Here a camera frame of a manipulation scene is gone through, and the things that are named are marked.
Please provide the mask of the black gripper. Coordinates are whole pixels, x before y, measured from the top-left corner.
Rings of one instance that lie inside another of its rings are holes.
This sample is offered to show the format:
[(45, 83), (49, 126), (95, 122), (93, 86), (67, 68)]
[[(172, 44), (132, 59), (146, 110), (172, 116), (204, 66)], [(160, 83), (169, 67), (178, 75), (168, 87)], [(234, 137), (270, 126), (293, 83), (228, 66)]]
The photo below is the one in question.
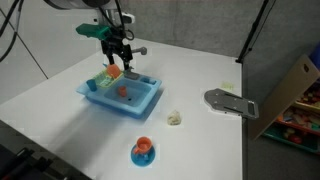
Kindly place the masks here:
[(130, 68), (132, 51), (129, 44), (125, 45), (120, 38), (107, 38), (101, 41), (102, 52), (107, 56), (109, 65), (115, 64), (113, 54), (118, 55), (123, 60), (124, 69)]

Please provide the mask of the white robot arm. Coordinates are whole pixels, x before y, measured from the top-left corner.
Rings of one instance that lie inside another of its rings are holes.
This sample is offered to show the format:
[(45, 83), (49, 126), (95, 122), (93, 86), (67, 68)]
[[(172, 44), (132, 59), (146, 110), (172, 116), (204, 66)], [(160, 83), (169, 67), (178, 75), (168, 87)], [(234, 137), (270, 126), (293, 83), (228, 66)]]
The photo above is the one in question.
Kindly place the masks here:
[(133, 32), (125, 27), (128, 22), (119, 0), (44, 0), (51, 7), (58, 10), (90, 9), (96, 10), (98, 19), (96, 24), (83, 23), (76, 28), (79, 35), (96, 38), (101, 42), (102, 52), (110, 64), (114, 64), (113, 55), (116, 54), (123, 61), (125, 70), (129, 69), (133, 59), (131, 46), (123, 40), (133, 40)]

